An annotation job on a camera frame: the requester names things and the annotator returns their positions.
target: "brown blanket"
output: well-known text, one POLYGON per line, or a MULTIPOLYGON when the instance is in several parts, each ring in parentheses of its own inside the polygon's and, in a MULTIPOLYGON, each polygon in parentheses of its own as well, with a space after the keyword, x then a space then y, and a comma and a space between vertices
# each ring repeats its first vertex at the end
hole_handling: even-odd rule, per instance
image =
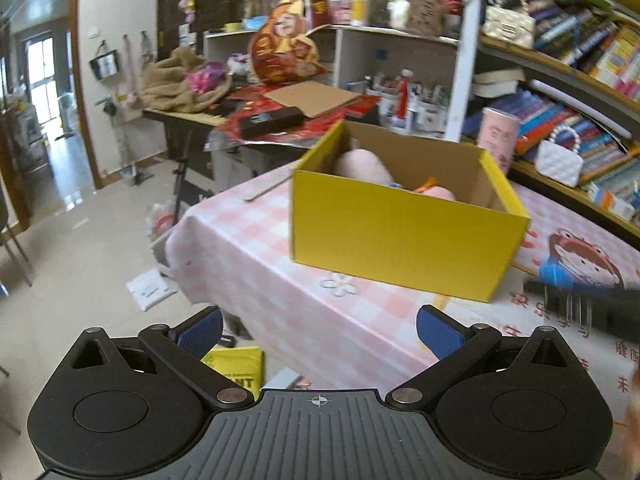
POLYGON ((206 60, 190 48, 176 48, 168 59, 149 64, 142 73, 142 100, 162 112, 198 113, 224 97, 231 88, 231 76, 206 94, 191 91, 187 72, 201 69, 206 60))

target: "tablecloth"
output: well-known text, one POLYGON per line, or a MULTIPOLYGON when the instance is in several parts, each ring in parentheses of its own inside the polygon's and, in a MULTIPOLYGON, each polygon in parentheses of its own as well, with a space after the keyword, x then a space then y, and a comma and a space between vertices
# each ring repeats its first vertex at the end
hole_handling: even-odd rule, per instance
MULTIPOLYGON (((289 182, 254 202, 244 201, 284 171, 289 168, 194 206, 168 236, 167 261, 192 303, 217 304, 241 317, 265 352, 303 374, 315 388, 378 388, 382 396, 436 362, 415 331, 423 304, 434 304, 467 326, 487 322, 505 335, 529 335, 540 324, 551 324, 572 346, 615 420, 623 422, 638 345, 590 333, 546 313, 541 303, 522 293, 526 273, 513 267, 493 301, 483 304, 296 264, 289 257, 289 182)), ((544 257, 549 233, 561 227, 570 227, 575 236, 588 237, 593 244, 604 240, 613 249, 622 244, 562 206, 514 188, 532 215, 514 260, 521 267, 535 267, 531 263, 544 257)), ((340 233, 326 243, 340 250, 340 233)), ((637 251, 616 257, 621 267, 624 260, 626 274, 639 266, 637 251)))

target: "white flower print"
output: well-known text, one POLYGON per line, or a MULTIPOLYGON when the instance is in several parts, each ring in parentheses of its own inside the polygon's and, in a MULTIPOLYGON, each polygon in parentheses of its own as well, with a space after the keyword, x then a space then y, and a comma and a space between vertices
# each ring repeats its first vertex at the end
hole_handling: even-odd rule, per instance
POLYGON ((331 272, 328 280, 322 280, 320 286, 322 288, 328 288, 331 290, 336 298, 341 298, 347 294, 357 294, 358 288, 351 283, 353 276, 347 276, 346 274, 338 274, 337 272, 331 272))

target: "pink cup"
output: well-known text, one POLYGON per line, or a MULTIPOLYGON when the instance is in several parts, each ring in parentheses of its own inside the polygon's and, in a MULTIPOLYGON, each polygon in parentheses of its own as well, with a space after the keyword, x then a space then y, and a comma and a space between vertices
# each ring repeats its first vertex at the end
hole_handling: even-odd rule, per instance
POLYGON ((482 113, 478 146, 491 153, 502 172, 507 174, 520 132, 520 119, 494 108, 485 108, 482 113))

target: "white handbag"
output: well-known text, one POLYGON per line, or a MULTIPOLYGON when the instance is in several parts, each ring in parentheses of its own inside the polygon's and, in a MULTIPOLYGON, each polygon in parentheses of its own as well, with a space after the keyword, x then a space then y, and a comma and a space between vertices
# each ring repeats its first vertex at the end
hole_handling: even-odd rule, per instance
POLYGON ((565 186, 575 187, 584 165, 584 160, 578 155, 579 151, 580 137, 575 130, 565 124, 556 126, 549 140, 543 140, 540 143, 536 158, 536 170, 539 174, 548 176, 565 186), (558 134, 563 132, 571 132, 574 135, 575 142, 572 150, 556 144, 558 134))
POLYGON ((536 20, 529 16, 529 4, 519 0, 522 12, 503 9, 505 0, 495 0, 495 5, 486 8, 486 19, 482 33, 489 38, 507 41, 523 48, 533 48, 533 33, 536 20))

